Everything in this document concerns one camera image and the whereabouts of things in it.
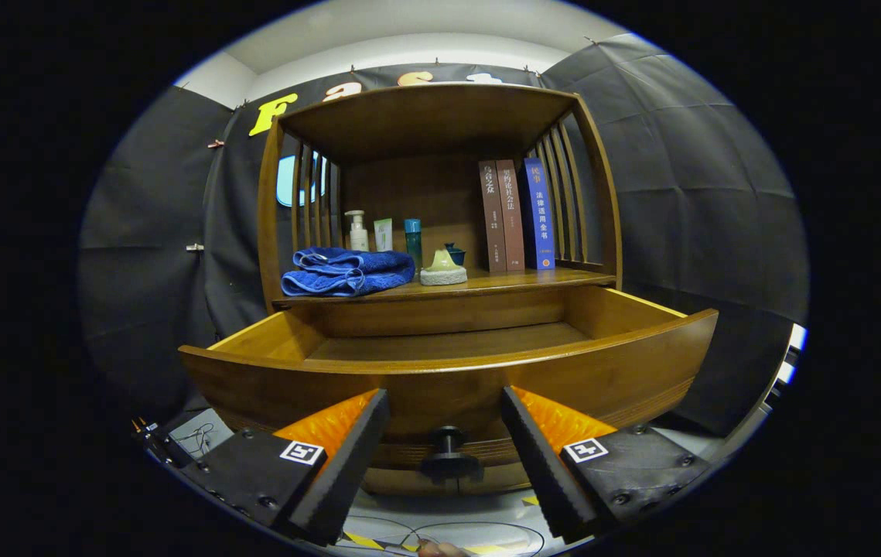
teal bottle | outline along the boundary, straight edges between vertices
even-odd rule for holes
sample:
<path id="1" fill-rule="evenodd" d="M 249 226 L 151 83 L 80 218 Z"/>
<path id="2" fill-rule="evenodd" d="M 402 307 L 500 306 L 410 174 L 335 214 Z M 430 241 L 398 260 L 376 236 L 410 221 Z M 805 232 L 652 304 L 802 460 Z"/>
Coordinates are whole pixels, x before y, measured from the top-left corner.
<path id="1" fill-rule="evenodd" d="M 405 219 L 405 253 L 412 256 L 416 275 L 419 275 L 419 269 L 423 268 L 423 243 L 419 236 L 419 219 Z"/>

finger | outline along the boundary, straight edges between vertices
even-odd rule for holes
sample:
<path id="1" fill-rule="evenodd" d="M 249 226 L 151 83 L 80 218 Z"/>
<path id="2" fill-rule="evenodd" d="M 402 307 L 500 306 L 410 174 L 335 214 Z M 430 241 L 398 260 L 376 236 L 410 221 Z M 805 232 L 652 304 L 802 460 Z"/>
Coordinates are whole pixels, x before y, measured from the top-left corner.
<path id="1" fill-rule="evenodd" d="M 437 545 L 437 549 L 443 552 L 443 557 L 468 557 L 467 553 L 452 543 L 441 543 Z"/>
<path id="2" fill-rule="evenodd" d="M 419 548 L 419 557 L 446 557 L 440 546 L 434 542 L 426 542 Z"/>

wooden cabinet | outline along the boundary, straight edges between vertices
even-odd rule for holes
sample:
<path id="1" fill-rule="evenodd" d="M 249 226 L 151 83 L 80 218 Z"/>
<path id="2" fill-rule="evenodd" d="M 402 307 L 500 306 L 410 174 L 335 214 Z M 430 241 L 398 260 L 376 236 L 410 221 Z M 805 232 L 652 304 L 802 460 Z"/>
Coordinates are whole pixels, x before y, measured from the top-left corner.
<path id="1" fill-rule="evenodd" d="M 565 118 L 574 117 L 592 165 L 581 187 Z M 275 176 L 285 134 L 299 140 L 291 237 L 278 237 Z M 312 153 L 317 152 L 316 163 Z M 557 235 L 553 271 L 486 271 L 478 161 L 538 155 L 551 177 Z M 339 179 L 320 180 L 324 166 Z M 319 176 L 310 195 L 313 176 Z M 443 494 L 528 484 L 499 417 L 515 384 L 616 427 L 652 419 L 683 398 L 708 351 L 717 313 L 684 315 L 621 292 L 621 242 L 609 163 L 577 95 L 489 84 L 379 89 L 274 120 L 259 180 L 258 244 L 270 316 L 183 363 L 232 428 L 274 431 L 370 388 L 390 392 L 391 422 L 365 477 L 377 493 Z M 426 264 L 455 241 L 468 282 L 359 299 L 283 296 L 278 246 L 345 246 L 339 215 L 422 219 Z M 589 251 L 589 227 L 600 253 Z M 462 451 L 486 466 L 480 484 L 432 486 L 416 472 L 427 434 L 468 434 Z"/>

folded towel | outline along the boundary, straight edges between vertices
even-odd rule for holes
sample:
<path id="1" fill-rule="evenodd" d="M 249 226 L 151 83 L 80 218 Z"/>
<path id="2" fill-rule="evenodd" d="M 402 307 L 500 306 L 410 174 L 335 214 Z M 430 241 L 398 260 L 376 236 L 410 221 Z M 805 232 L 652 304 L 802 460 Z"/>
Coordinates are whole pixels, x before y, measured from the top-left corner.
<path id="1" fill-rule="evenodd" d="M 412 281 L 412 257 L 401 251 L 307 248 L 292 255 L 302 271 L 282 275 L 286 296 L 365 296 Z"/>

pump bottle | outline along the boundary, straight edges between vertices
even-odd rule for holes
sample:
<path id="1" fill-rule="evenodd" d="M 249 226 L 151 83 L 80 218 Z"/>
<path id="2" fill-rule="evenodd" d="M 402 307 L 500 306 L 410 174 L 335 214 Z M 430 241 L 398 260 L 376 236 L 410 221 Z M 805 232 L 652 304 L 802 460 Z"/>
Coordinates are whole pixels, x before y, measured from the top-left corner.
<path id="1" fill-rule="evenodd" d="M 364 228 L 365 212 L 347 211 L 344 215 L 351 217 L 351 249 L 368 251 L 368 231 Z"/>

